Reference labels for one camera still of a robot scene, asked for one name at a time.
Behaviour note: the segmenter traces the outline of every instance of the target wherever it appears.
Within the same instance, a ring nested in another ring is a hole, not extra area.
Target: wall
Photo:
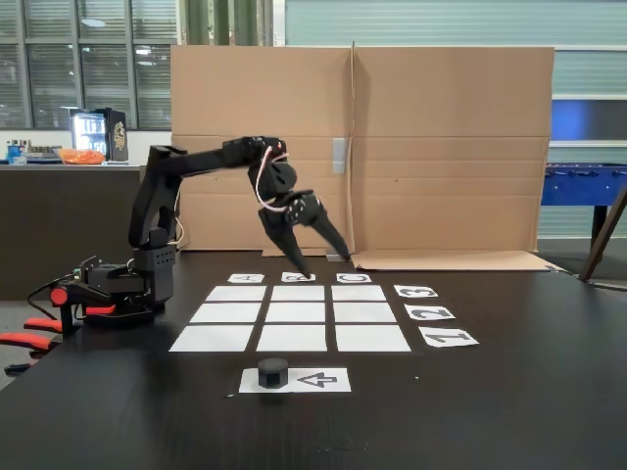
[[[151,145],[169,145],[171,132],[129,130],[128,162],[131,165],[144,165],[148,158],[148,149]],[[32,145],[61,145],[72,147],[72,134],[68,130],[0,130],[0,159],[7,154],[8,140],[28,140]]]
[[[549,162],[627,164],[627,2],[275,0],[288,46],[556,48]],[[540,237],[590,236],[593,208],[542,207]],[[627,217],[614,237],[627,237]]]

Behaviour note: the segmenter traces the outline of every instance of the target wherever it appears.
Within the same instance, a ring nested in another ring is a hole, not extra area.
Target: black cylinder
[[[265,389],[280,389],[287,384],[287,360],[271,358],[258,364],[259,385]]]

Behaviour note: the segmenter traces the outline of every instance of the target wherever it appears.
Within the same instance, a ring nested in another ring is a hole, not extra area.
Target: wooden leg
[[[595,268],[599,261],[601,261],[603,257],[603,251],[607,246],[607,242],[611,238],[614,229],[616,228],[616,224],[618,220],[620,220],[620,216],[623,214],[625,210],[625,206],[627,206],[627,185],[623,186],[614,201],[614,204],[611,207],[611,211],[601,227],[599,235],[595,240],[592,250],[584,262],[584,267],[581,269],[581,273],[579,274],[579,280],[583,282],[588,282],[595,272]]]
[[[595,214],[592,219],[592,237],[590,248],[595,246],[595,241],[601,232],[601,228],[607,219],[607,206],[595,206]]]

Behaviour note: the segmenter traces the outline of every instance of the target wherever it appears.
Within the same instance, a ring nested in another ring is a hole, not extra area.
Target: counter
[[[0,165],[0,301],[97,255],[126,262],[140,166]]]

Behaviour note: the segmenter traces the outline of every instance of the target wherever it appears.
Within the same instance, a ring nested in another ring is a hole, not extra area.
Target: tic-tac-toe grid
[[[410,351],[380,286],[331,286],[334,324],[325,322],[324,286],[267,289],[271,292],[263,315],[266,286],[215,287],[171,351],[243,352],[249,348],[258,352],[325,352],[329,349],[326,328],[335,328],[339,352]],[[249,345],[255,325],[261,327],[259,341]]]

